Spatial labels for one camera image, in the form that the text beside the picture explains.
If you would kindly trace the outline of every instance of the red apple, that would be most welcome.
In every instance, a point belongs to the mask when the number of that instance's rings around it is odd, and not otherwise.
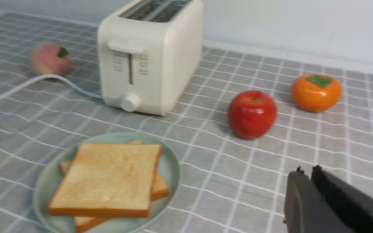
[[[267,93],[248,90],[238,94],[228,107],[228,124],[232,132],[243,139],[263,136],[273,126],[277,116],[274,99]]]

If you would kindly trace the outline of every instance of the peach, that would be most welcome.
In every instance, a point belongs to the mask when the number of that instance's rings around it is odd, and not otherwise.
[[[53,42],[45,42],[34,49],[30,63],[37,75],[63,76],[70,69],[71,58],[64,47]]]

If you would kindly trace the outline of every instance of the toasted bread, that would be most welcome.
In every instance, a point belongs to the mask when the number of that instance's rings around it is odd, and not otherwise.
[[[143,144],[142,141],[136,140],[130,142],[130,144]],[[60,163],[60,171],[65,176],[73,161],[64,161]],[[151,201],[159,200],[169,194],[169,188],[162,178],[162,176],[156,172],[154,182],[152,186]],[[107,222],[110,218],[95,218],[95,217],[74,217],[74,224],[76,226],[77,233],[86,232],[102,223]]]
[[[81,143],[51,199],[53,216],[148,218],[160,144]]]

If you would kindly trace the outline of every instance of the toaster lever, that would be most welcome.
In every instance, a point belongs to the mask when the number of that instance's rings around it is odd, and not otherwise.
[[[145,47],[143,46],[118,41],[109,41],[107,45],[111,50],[129,54],[141,54],[145,50]]]

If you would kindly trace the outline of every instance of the toaster knob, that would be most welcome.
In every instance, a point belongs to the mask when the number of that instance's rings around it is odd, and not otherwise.
[[[127,93],[126,96],[120,101],[120,107],[126,112],[135,111],[141,104],[141,99],[138,95]]]

